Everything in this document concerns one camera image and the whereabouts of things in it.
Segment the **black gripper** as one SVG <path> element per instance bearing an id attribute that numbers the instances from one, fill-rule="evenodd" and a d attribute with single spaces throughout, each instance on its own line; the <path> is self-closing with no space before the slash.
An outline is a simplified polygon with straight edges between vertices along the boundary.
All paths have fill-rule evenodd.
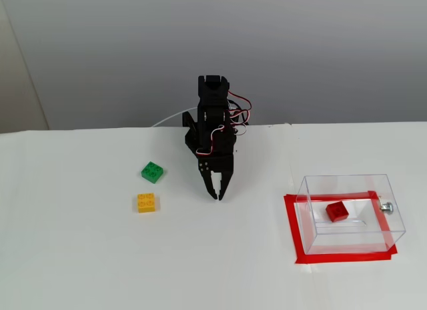
<path id="1" fill-rule="evenodd" d="M 233 155 L 203 155 L 198 156 L 199 172 L 203 178 L 207 192 L 214 198 L 222 200 L 226 194 L 228 185 L 234 171 L 234 156 Z M 211 172 L 220 173 L 220 192 L 217 196 L 214 189 Z"/>

